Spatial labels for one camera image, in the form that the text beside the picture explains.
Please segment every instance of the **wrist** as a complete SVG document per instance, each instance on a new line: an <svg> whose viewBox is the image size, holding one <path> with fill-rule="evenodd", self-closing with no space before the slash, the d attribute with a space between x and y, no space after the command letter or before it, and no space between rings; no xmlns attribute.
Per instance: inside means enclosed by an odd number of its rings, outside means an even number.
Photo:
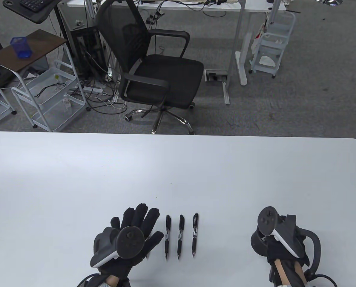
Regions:
<svg viewBox="0 0 356 287"><path fill-rule="evenodd" d="M119 278L113 275L110 275L105 280L105 283L108 284L110 287L117 287L118 282L119 282Z"/></svg>

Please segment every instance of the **chair base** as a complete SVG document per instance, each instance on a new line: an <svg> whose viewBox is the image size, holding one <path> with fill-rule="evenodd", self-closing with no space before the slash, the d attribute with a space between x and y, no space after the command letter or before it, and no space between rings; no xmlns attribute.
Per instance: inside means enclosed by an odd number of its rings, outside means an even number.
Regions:
<svg viewBox="0 0 356 287"><path fill-rule="evenodd" d="M194 107L195 107L195 103L192 102L191 105L190 105L190 108L192 109ZM164 114L167 114L167 115L173 117L174 119L177 119L181 124L183 124L183 125L185 125L187 127L187 129L189 131L189 135L194 135L194 131L193 131L193 128L191 127L190 123L187 120L185 120L184 118L182 118L180 116L177 116L176 114L173 114L166 107L163 107L162 109L148 109L148 108L134 109L131 112L127 113L124 116L124 119L127 122L129 122L132 119L132 115L142 114L141 117L144 117L150 112L157 112L158 113L158 115L156 117L156 120L153 123L153 128L152 128L152 131L151 131L152 135L154 135L156 133Z"/></svg>

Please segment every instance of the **brown tabletop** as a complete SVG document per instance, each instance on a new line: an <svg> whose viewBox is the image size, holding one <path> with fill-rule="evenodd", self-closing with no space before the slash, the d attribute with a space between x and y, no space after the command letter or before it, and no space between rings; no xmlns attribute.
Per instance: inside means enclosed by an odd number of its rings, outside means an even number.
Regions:
<svg viewBox="0 0 356 287"><path fill-rule="evenodd" d="M65 39L41 29L29 34L27 41L32 50L31 57L19 59L13 47L9 45L0 50L0 66L18 72L66 42Z"/></svg>

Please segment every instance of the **power strip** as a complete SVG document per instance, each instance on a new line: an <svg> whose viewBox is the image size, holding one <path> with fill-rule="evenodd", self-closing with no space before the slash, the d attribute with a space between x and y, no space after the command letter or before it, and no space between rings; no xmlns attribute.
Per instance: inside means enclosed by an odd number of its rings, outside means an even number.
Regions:
<svg viewBox="0 0 356 287"><path fill-rule="evenodd" d="M95 94L99 94L103 92L103 89L97 89L91 87L84 87L83 90L87 93L95 93Z"/></svg>

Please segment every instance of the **pen clip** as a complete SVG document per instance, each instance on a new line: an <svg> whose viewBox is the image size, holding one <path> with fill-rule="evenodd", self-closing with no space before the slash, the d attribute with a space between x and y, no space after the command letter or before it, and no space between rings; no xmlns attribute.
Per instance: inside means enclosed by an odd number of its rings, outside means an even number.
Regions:
<svg viewBox="0 0 356 287"><path fill-rule="evenodd" d="M170 230L171 227L171 217L169 215L166 216L166 230Z"/></svg>
<svg viewBox="0 0 356 287"><path fill-rule="evenodd" d="M185 227L185 218L183 215L179 216L179 229L182 229Z"/></svg>
<svg viewBox="0 0 356 287"><path fill-rule="evenodd" d="M198 213L194 214L193 216L193 228L198 226Z"/></svg>

